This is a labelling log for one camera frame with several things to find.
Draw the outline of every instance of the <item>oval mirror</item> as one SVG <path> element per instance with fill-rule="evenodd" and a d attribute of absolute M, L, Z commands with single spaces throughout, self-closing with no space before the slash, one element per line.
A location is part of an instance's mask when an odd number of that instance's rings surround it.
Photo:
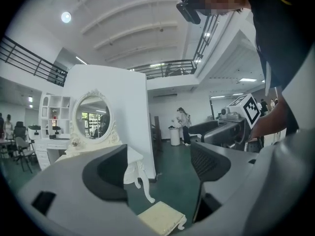
<path fill-rule="evenodd" d="M 97 96 L 85 98 L 76 111 L 76 122 L 81 134 L 98 139 L 106 134 L 110 123 L 107 104 Z"/>

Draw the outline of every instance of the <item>chair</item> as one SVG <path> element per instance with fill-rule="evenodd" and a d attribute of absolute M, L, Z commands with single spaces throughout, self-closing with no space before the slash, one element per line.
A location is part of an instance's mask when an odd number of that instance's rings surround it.
<path fill-rule="evenodd" d="M 23 140 L 25 140 L 26 137 L 26 127 L 23 126 L 22 121 L 16 122 L 16 125 L 13 130 L 14 137 L 21 137 Z"/>
<path fill-rule="evenodd" d="M 25 159 L 26 161 L 26 165 L 28 166 L 30 172 L 32 173 L 32 170 L 29 166 L 29 163 L 26 159 L 26 157 L 28 157 L 29 161 L 31 160 L 30 159 L 30 156 L 35 154 L 35 150 L 27 150 L 27 151 L 24 151 L 25 149 L 28 149 L 30 148 L 30 144 L 28 142 L 25 142 L 22 137 L 16 137 L 15 138 L 15 143 L 16 143 L 16 146 L 18 148 L 18 152 L 19 152 L 19 155 L 17 156 L 17 160 L 16 161 L 19 161 L 21 160 L 21 166 L 22 166 L 22 170 L 24 171 L 24 167 L 23 167 L 23 159 Z"/>

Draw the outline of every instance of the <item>white arched ceiling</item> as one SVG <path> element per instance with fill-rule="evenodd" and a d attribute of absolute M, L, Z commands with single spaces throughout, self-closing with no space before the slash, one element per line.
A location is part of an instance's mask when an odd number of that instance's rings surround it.
<path fill-rule="evenodd" d="M 83 45 L 104 64 L 121 68 L 192 58 L 188 52 L 195 51 L 184 47 L 190 39 L 186 41 L 188 24 L 176 9 L 179 0 L 43 1 L 38 20 L 82 59 L 87 55 Z M 64 11 L 72 15 L 68 24 L 60 21 Z M 193 32 L 196 43 L 201 32 Z"/>

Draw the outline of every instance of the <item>ceiling light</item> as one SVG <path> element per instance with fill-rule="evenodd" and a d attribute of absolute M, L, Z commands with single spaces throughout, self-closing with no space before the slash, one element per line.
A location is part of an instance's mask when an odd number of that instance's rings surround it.
<path fill-rule="evenodd" d="M 240 81 L 250 81 L 250 82 L 254 82 L 256 81 L 255 79 L 245 79 L 245 78 L 242 78 Z"/>
<path fill-rule="evenodd" d="M 78 60 L 80 60 L 84 65 L 87 65 L 83 60 L 81 60 L 79 57 L 76 57 Z"/>
<path fill-rule="evenodd" d="M 213 96 L 213 97 L 211 97 L 211 99 L 214 99 L 214 98 L 223 98 L 223 97 L 225 97 L 225 96 Z"/>
<path fill-rule="evenodd" d="M 161 65 L 165 65 L 164 63 L 162 64 L 154 64 L 154 65 L 150 65 L 150 67 L 157 67 L 157 66 L 161 66 Z"/>
<path fill-rule="evenodd" d="M 71 21 L 71 14 L 69 12 L 64 12 L 63 14 L 61 14 L 61 20 L 64 23 L 69 23 Z"/>

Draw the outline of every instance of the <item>white bin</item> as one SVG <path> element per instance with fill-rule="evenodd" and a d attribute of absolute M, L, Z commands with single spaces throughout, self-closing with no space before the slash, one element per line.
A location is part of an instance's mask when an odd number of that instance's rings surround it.
<path fill-rule="evenodd" d="M 179 137 L 179 128 L 169 128 L 169 132 L 171 135 L 171 145 L 178 146 L 181 144 Z"/>

